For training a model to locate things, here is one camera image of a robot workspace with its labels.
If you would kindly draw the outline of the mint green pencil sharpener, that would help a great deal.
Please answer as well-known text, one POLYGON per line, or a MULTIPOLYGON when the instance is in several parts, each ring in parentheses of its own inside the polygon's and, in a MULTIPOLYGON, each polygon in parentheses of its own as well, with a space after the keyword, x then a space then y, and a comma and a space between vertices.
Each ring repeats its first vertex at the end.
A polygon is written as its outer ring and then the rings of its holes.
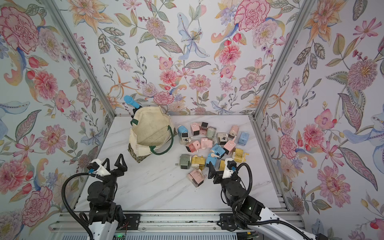
POLYGON ((206 136, 208 139, 213 139, 215 137, 215 134, 216 134, 216 128, 215 127, 208 127, 207 128, 207 132, 206 132, 206 136))

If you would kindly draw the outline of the large pink pencil sharpener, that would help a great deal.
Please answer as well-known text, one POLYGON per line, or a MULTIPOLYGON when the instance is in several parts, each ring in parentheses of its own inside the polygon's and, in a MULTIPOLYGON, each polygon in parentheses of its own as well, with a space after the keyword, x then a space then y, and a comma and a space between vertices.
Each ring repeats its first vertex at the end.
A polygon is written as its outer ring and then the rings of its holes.
POLYGON ((191 124, 192 136, 198 136, 200 134, 200 125, 198 123, 191 124))

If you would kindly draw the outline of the pink square pencil sharpener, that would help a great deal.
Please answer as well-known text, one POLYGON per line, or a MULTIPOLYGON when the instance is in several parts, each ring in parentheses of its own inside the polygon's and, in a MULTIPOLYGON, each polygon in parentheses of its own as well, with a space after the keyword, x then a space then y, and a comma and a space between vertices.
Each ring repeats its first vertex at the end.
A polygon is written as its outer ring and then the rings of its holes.
POLYGON ((196 141, 191 141, 190 143, 188 143, 186 145, 186 149, 188 152, 190 153, 195 153, 195 152, 198 152, 199 149, 201 149, 201 143, 196 140, 196 141))

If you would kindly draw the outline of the light blue pencil sharpener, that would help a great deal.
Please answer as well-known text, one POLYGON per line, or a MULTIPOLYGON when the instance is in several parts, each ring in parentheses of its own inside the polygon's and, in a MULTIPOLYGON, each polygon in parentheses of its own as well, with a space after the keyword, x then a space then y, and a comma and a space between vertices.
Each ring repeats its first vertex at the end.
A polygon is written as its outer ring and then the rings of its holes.
POLYGON ((188 134, 189 134, 189 131, 185 126, 183 125, 178 126, 178 135, 180 138, 188 137, 188 134))

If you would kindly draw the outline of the pink lever pencil sharpener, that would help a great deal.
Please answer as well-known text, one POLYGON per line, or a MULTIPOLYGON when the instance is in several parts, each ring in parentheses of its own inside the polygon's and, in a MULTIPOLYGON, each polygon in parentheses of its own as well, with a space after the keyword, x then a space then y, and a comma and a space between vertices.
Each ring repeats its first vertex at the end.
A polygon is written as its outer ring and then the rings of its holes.
POLYGON ((225 150, 226 155, 230 155, 234 149, 236 148, 236 138, 229 139, 227 143, 223 146, 223 149, 225 150))

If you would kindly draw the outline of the blue cube pencil sharpener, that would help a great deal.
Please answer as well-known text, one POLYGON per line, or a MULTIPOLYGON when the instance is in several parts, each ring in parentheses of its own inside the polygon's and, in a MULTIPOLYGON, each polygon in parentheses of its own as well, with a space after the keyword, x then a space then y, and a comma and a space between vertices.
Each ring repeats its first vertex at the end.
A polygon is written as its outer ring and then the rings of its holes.
POLYGON ((241 132, 239 139, 238 139, 238 145, 245 146, 248 143, 250 134, 247 132, 241 132))

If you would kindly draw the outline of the sage green cube sharpener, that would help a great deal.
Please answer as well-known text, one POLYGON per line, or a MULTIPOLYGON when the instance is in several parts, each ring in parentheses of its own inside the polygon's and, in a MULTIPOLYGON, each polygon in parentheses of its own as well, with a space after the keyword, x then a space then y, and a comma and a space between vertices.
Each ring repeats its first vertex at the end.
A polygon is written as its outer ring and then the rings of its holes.
POLYGON ((187 154, 182 154, 179 157, 179 161, 176 163, 176 166, 179 166, 183 170, 188 170, 191 167, 192 157, 187 154))

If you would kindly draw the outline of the blue lever pencil sharpener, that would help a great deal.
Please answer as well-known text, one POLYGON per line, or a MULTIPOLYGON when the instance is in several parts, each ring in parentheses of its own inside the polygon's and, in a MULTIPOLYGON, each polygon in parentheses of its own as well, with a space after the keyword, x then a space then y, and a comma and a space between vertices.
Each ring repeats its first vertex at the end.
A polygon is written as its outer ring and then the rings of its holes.
POLYGON ((214 153, 214 152, 209 153, 207 156, 207 160, 206 160, 206 166, 209 167, 210 164, 212 164, 215 167, 216 162, 219 159, 220 159, 220 156, 217 155, 216 153, 214 153))

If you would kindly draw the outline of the cream green tote bag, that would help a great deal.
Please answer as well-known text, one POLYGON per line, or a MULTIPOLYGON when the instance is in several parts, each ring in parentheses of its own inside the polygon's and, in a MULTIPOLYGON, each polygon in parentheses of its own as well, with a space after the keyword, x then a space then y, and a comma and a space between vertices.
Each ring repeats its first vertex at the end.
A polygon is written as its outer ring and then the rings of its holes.
POLYGON ((140 108, 130 124, 128 151, 137 163, 168 153, 175 143, 176 127, 161 107, 140 108))

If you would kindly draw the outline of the pink round pencil sharpener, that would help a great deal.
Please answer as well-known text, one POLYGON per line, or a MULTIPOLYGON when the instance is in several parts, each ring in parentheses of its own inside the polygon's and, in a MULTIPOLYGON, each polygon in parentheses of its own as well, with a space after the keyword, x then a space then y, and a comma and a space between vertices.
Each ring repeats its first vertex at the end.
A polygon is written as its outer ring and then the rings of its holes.
POLYGON ((238 133, 239 133, 239 126, 238 125, 232 125, 230 131, 229 131, 229 138, 234 139, 238 133))

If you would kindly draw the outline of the yellow crank pencil sharpener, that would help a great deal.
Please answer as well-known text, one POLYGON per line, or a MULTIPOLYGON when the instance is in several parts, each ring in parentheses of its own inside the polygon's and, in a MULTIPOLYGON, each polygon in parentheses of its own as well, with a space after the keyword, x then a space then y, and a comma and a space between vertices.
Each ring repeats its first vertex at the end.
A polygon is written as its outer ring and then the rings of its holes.
POLYGON ((246 157, 248 156, 249 154, 244 152, 244 150, 242 149, 239 149, 239 148, 236 148, 234 151, 233 151, 233 155, 232 155, 232 159, 241 164, 241 163, 244 163, 246 162, 246 157))

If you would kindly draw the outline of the pale green cube sharpener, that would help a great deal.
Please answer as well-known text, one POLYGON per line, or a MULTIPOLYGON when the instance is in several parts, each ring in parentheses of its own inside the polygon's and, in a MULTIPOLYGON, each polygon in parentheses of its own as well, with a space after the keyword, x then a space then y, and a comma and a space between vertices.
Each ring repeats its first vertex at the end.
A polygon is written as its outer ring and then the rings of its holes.
POLYGON ((180 144, 187 145, 190 142, 189 133, 180 133, 180 144))

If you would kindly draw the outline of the blue round-front pencil sharpener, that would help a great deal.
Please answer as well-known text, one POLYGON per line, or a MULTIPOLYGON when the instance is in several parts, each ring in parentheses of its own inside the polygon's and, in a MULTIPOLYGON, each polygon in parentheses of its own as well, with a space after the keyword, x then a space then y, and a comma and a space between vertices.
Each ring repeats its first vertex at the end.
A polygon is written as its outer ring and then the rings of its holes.
POLYGON ((218 156, 219 159, 221 159, 225 154, 226 151, 218 144, 215 144, 212 148, 211 151, 218 156))

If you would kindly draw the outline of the cream pencil sharpener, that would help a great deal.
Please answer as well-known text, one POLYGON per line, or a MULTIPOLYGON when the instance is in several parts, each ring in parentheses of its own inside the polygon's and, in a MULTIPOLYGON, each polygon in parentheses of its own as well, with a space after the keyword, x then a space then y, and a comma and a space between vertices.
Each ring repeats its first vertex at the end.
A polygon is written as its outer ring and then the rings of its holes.
POLYGON ((229 141, 229 135, 227 133, 217 133, 217 144, 224 146, 229 141))

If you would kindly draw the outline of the small pink pencil sharpener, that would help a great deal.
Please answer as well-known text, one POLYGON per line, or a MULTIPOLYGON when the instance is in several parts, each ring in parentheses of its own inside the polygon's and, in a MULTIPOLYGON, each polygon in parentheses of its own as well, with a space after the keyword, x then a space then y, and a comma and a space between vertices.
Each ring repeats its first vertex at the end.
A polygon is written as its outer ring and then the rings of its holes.
POLYGON ((203 136, 207 135, 207 130, 208 130, 209 124, 206 122, 201 122, 200 123, 200 134, 203 136))

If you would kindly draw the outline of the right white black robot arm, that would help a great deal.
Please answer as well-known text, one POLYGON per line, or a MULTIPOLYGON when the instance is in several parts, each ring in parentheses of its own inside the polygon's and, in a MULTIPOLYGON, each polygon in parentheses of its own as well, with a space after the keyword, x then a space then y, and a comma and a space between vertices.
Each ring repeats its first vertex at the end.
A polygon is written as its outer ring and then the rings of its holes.
POLYGON ((311 234, 285 221, 251 196, 253 174, 247 163, 229 161, 223 171, 208 164, 208 179, 219 184, 225 203, 231 207, 237 229, 252 230, 273 240, 327 240, 323 234, 311 234))

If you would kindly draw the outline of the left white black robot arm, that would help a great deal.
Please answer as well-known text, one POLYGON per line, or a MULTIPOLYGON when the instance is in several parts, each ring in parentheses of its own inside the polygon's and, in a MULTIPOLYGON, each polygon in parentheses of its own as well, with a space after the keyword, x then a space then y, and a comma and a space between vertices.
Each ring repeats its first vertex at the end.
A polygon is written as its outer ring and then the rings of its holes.
POLYGON ((87 190, 90 204, 87 226, 89 240, 111 240, 125 222, 122 207, 115 203, 117 179, 128 170, 123 154, 119 154, 115 167, 113 170, 110 168, 108 158, 103 162, 95 159, 88 165, 91 176, 98 179, 87 190))

